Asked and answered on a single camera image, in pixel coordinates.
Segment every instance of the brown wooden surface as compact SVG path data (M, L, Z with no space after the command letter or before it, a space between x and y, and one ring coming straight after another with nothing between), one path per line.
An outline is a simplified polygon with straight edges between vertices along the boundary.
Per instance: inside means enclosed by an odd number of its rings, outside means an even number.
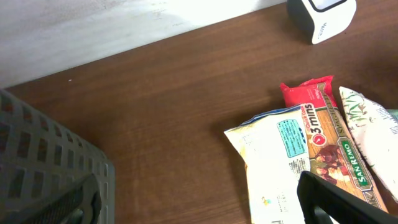
M280 4L8 90L113 161L117 224L249 223L223 131L283 108L281 82L329 74L336 99L344 85L398 109L397 15L397 0L359 0L345 32L308 45Z

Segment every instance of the red snack package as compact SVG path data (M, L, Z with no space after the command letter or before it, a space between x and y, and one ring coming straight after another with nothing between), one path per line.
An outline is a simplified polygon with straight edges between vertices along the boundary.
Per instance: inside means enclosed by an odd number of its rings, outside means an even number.
M333 76L311 79L294 88L280 84L286 106L302 105L311 172L387 212L338 111L332 79Z

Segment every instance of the snack package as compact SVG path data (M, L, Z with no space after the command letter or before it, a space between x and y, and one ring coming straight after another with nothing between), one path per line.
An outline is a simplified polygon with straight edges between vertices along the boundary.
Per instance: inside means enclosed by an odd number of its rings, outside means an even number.
M380 104L345 87L340 87L347 125L362 156L395 200L398 173L398 120Z
M311 172L387 212L332 95L333 77L312 79L295 88L281 84L286 106L302 110Z
M224 132L247 165L252 223L304 223L297 185L310 161L301 111L270 111Z

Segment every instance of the mini snack bag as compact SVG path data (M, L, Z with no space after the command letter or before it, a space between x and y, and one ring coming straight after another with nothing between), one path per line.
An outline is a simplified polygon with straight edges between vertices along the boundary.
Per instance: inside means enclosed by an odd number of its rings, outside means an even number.
M297 197L310 170L301 106L259 114L225 131L245 161L252 223L304 224Z
M397 201L398 173L394 164L398 158L398 120L394 111L349 88L340 87L340 96L359 151Z

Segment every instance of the printed label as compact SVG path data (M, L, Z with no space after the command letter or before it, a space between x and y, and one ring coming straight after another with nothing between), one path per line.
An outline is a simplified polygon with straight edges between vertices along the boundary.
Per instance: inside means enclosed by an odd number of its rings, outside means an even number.
M339 137L345 137L345 136L347 136L347 134L345 133L345 131L343 129L343 125L341 124L340 116L337 114L339 112L338 112L338 110L336 112L336 110L334 109L333 104L335 103L335 101L330 100L327 93L325 93L325 91L323 91L324 88L325 88L324 83L319 84L319 89L321 90L323 99L325 100L326 108L328 109L330 118L333 121L333 125L336 129L336 133L338 134Z
M349 163L353 166L354 173L356 178L358 179L360 186L367 186L369 185L368 181L365 178L365 173L363 172L361 165L359 164L360 161L355 156L354 149L351 147L349 141L342 141L341 144L343 145L344 151L348 157Z
M287 157L291 158L305 152L306 143L303 130L294 119L279 122L278 130L285 144Z
M395 118L398 121L398 110L387 110L387 111L388 113L391 114L393 118Z
M290 170L298 177L297 179L300 178L303 171L308 170L308 164L305 162L304 158L290 160L289 166Z
M323 134L321 123L312 103L301 107L301 115L307 133L311 134L311 142L316 146L323 146L326 143L326 136Z

